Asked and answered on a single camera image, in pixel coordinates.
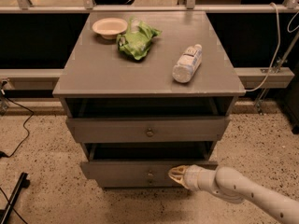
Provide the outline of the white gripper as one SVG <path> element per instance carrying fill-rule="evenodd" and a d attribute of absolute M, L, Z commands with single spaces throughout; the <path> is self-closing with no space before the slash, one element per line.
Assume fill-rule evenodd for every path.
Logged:
<path fill-rule="evenodd" d="M 168 175 L 185 189 L 191 191 L 217 191 L 216 172 L 197 165 L 180 165 L 168 171 Z"/>

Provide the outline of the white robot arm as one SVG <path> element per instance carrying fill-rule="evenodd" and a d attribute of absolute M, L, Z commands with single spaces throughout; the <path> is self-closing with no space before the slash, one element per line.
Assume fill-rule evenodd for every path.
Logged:
<path fill-rule="evenodd" d="M 248 200 L 281 224 L 299 224 L 299 202 L 256 184 L 234 168 L 208 170 L 180 165 L 170 169 L 168 175 L 185 189 L 206 191 L 228 203 Z"/>

